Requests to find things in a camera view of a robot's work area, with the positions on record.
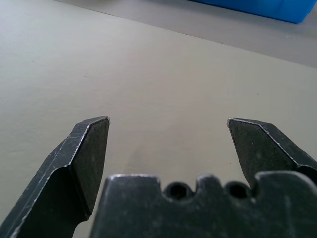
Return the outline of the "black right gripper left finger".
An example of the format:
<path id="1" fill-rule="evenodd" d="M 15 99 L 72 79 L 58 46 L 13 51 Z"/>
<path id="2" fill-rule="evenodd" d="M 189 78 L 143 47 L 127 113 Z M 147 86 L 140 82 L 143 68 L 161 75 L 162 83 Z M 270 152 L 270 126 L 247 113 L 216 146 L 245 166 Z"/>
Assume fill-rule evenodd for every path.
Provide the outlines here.
<path id="1" fill-rule="evenodd" d="M 76 124 L 49 153 L 0 225 L 0 238 L 72 238 L 91 216 L 104 171 L 110 120 Z"/>

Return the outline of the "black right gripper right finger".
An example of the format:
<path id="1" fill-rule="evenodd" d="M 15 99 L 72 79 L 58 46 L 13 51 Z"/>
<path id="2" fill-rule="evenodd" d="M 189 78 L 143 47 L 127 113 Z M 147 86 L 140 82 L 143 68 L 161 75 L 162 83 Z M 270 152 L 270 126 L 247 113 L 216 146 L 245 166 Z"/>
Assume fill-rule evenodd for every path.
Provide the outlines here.
<path id="1" fill-rule="evenodd" d="M 317 190 L 317 161 L 275 125 L 229 118 L 230 131 L 243 174 L 261 190 Z"/>

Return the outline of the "blue plastic bin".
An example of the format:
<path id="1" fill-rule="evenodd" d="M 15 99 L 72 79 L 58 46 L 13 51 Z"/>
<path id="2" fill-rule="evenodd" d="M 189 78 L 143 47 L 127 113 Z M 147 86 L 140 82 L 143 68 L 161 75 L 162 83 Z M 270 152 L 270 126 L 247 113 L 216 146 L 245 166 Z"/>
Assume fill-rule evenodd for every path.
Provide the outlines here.
<path id="1" fill-rule="evenodd" d="M 191 0 L 290 23 L 301 23 L 317 0 Z"/>

